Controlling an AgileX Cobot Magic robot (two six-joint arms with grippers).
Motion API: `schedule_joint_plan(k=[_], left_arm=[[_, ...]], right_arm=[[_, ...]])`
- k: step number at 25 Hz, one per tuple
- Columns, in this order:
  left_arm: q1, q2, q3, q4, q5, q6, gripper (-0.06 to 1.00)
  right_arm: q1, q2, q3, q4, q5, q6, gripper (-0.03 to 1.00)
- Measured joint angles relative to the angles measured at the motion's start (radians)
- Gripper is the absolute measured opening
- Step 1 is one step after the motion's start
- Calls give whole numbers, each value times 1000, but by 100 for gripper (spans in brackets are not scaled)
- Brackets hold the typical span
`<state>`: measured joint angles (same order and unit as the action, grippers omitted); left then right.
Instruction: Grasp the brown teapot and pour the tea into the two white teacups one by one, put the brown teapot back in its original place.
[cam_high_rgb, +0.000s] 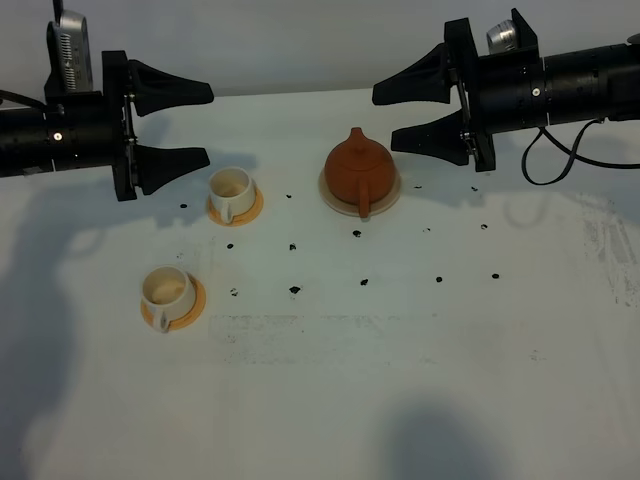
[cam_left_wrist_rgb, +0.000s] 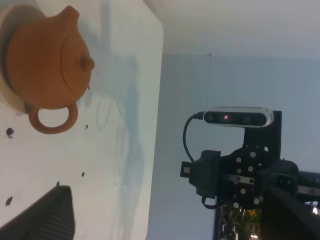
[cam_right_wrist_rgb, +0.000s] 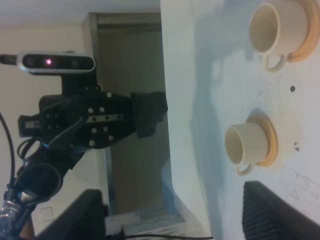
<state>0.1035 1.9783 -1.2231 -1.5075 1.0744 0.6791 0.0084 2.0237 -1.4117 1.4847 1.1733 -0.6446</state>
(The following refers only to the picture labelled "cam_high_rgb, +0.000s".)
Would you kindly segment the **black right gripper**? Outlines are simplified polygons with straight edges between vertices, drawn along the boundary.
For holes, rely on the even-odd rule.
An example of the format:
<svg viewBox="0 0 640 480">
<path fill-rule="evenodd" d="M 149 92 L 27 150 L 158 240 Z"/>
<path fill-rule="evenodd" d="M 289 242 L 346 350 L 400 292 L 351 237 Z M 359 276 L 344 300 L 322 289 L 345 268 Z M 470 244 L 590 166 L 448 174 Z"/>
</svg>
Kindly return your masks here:
<svg viewBox="0 0 640 480">
<path fill-rule="evenodd" d="M 495 134 L 546 124 L 544 62 L 538 37 L 517 9 L 511 10 L 510 19 L 518 29 L 515 50 L 480 56 L 469 20 L 449 21 L 444 27 L 445 44 L 436 45 L 411 66 L 374 85 L 372 102 L 376 106 L 449 104 L 449 64 L 455 73 L 461 110 L 393 131 L 392 151 L 434 157 L 456 166 L 468 165 L 470 152 L 475 170 L 488 172 L 496 168 Z"/>
</svg>

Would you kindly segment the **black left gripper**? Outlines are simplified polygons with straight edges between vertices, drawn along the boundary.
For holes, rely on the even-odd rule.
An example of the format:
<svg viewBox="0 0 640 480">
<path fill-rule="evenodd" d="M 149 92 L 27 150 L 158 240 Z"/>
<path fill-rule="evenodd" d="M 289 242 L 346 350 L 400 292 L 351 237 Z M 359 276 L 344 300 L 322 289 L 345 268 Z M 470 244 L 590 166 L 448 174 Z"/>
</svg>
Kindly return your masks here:
<svg viewBox="0 0 640 480">
<path fill-rule="evenodd" d="M 206 82 L 194 81 L 152 68 L 138 60 L 128 60 L 122 50 L 103 51 L 102 75 L 106 112 L 111 127 L 111 170 L 119 201 L 137 198 L 131 173 L 130 148 L 136 142 L 132 127 L 130 95 L 138 116 L 161 110 L 214 101 Z M 204 148 L 161 149 L 136 145 L 136 185 L 151 195 L 166 184 L 210 165 Z"/>
</svg>

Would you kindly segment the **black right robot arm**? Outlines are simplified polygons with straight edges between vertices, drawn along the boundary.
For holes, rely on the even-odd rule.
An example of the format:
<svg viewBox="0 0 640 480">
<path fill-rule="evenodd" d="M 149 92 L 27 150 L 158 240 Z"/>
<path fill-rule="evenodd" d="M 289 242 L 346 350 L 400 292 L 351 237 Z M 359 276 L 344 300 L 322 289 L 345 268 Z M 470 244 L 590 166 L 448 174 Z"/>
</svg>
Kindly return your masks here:
<svg viewBox="0 0 640 480">
<path fill-rule="evenodd" d="M 458 111 L 391 136 L 395 152 L 430 156 L 479 172 L 496 167 L 499 133 L 579 121 L 639 117 L 639 39 L 542 57 L 538 37 L 513 9 L 487 33 L 479 55 L 470 22 L 448 21 L 444 39 L 419 61 L 373 87 L 377 106 L 449 103 Z"/>
</svg>

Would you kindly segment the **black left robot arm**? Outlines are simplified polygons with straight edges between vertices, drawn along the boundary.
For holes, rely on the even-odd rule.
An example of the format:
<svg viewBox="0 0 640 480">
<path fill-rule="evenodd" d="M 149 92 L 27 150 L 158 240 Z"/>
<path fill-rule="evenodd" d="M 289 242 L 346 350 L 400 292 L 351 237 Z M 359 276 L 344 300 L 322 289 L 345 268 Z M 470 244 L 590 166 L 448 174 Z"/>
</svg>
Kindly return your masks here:
<svg viewBox="0 0 640 480">
<path fill-rule="evenodd" d="M 16 105 L 1 113 L 3 177 L 109 167 L 117 199 L 129 201 L 209 165 L 201 147 L 139 144 L 132 120 L 209 104 L 214 99 L 209 84 L 162 72 L 122 51 L 103 52 L 102 67 L 102 91 L 63 93 L 48 79 L 44 102 L 1 94 Z"/>
</svg>

